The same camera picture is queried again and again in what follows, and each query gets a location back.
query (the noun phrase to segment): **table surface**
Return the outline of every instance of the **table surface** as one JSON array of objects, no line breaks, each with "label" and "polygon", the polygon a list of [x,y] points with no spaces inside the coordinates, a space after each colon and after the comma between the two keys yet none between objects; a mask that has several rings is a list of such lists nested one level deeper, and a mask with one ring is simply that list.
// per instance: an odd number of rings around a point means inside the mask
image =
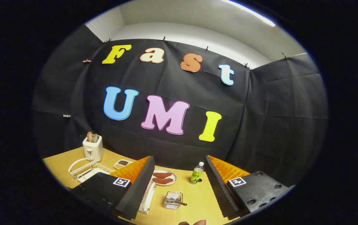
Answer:
[{"label": "table surface", "polygon": [[[85,158],[83,147],[44,158],[43,161],[55,178],[60,181],[61,185],[74,188],[79,185],[80,182],[76,181],[73,176],[70,175],[68,168],[74,161],[81,158]],[[132,162],[136,161],[104,149],[103,158],[99,164],[116,171],[113,165],[121,159],[126,159]],[[73,166],[72,170],[88,163],[89,161],[87,160],[80,161]],[[148,215],[139,211],[136,219],[127,220],[119,217],[120,219],[130,221],[131,223],[137,225],[178,225],[183,221],[187,221],[190,225],[192,225],[203,219],[206,220],[208,225],[221,225],[237,219],[228,220],[222,216],[222,212],[220,211],[209,179],[204,172],[201,175],[203,181],[197,183],[196,185],[192,185],[188,181],[192,171],[160,167],[157,165],[155,165],[155,168],[165,168],[174,172],[177,175],[177,181],[170,186],[156,186]],[[188,205],[182,205],[177,209],[163,208],[163,201],[166,192],[168,191],[182,192],[183,202]]]}]

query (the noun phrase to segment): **white plate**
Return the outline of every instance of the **white plate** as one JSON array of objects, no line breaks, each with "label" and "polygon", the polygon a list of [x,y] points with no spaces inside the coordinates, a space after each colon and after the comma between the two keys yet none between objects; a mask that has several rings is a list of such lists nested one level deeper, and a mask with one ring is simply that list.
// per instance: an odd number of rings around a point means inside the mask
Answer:
[{"label": "white plate", "polygon": [[156,185],[159,185],[159,186],[169,186],[169,185],[172,185],[172,184],[174,184],[176,181],[177,181],[177,176],[176,176],[176,174],[174,173],[174,172],[172,172],[172,171],[169,171],[169,170],[167,170],[167,169],[162,169],[162,168],[155,168],[155,170],[154,170],[154,172],[153,172],[153,176],[151,177],[151,180],[153,179],[153,178],[157,178],[157,177],[155,177],[154,176],[154,173],[171,173],[172,175],[170,175],[169,177],[166,177],[166,178],[171,178],[173,181],[172,182],[169,182],[169,183],[167,183],[167,184],[158,184],[157,182],[155,182],[155,184]]}]

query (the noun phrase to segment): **spoon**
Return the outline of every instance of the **spoon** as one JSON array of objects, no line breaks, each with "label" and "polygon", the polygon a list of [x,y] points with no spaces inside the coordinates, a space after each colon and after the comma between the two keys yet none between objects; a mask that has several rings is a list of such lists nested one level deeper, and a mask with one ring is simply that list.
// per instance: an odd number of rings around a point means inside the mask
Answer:
[{"label": "spoon", "polygon": [[176,201],[174,198],[166,198],[166,201],[167,202],[174,202],[174,203],[181,204],[181,205],[187,205],[186,203]]}]

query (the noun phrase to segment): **letter m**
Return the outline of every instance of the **letter m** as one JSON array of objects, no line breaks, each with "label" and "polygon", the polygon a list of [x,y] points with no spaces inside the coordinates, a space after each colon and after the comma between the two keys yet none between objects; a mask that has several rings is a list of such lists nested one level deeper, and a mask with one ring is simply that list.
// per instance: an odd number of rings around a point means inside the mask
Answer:
[{"label": "letter m", "polygon": [[170,134],[183,134],[182,125],[184,114],[186,110],[190,108],[187,102],[177,101],[169,111],[166,111],[164,102],[160,96],[149,95],[147,100],[150,102],[149,109],[146,119],[141,123],[141,127],[150,130],[154,129],[155,125],[153,124],[153,120],[155,117],[159,130],[162,130],[170,121],[169,127],[166,127],[166,131]]}]

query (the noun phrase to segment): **letter u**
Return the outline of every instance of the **letter u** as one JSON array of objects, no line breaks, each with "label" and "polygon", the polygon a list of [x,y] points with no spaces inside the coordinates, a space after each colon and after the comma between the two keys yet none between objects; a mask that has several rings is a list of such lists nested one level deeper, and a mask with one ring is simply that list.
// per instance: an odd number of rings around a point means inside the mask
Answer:
[{"label": "letter u", "polygon": [[120,93],[120,88],[118,87],[107,87],[106,88],[106,96],[104,101],[104,113],[107,117],[121,121],[129,117],[130,112],[132,111],[134,97],[139,95],[139,92],[133,89],[126,89],[126,100],[125,105],[123,106],[123,110],[120,112],[115,111],[115,100],[116,96]]}]

